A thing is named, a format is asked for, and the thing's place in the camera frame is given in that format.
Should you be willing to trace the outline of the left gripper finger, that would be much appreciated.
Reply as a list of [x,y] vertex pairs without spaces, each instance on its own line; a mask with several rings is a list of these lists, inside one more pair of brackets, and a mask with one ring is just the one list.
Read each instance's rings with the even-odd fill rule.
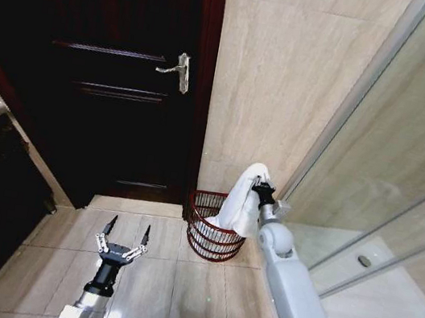
[[150,234],[150,226],[147,226],[146,232],[143,234],[141,243],[139,246],[130,249],[129,251],[126,251],[122,258],[126,261],[126,262],[133,262],[135,258],[139,258],[141,256],[143,256],[146,252],[147,252],[147,244],[148,241],[150,239],[149,234]]
[[110,220],[105,225],[104,229],[100,233],[95,234],[98,253],[100,254],[109,253],[108,236],[110,232],[112,231],[113,227],[115,226],[115,223],[117,222],[117,220],[118,220],[118,215],[113,217],[113,219]]

